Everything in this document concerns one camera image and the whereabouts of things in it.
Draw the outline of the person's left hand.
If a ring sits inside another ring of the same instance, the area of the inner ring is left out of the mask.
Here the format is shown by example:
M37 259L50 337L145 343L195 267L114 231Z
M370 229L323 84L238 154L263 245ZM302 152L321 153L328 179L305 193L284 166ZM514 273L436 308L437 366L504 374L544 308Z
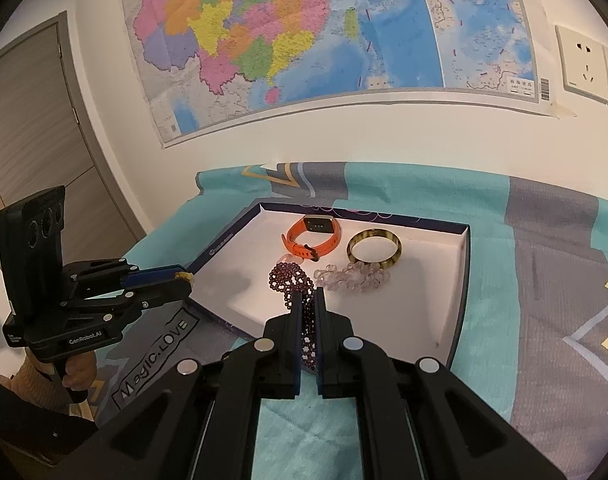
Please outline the person's left hand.
M71 356L65 363L62 384L73 391L87 390L97 377L97 358L93 351Z

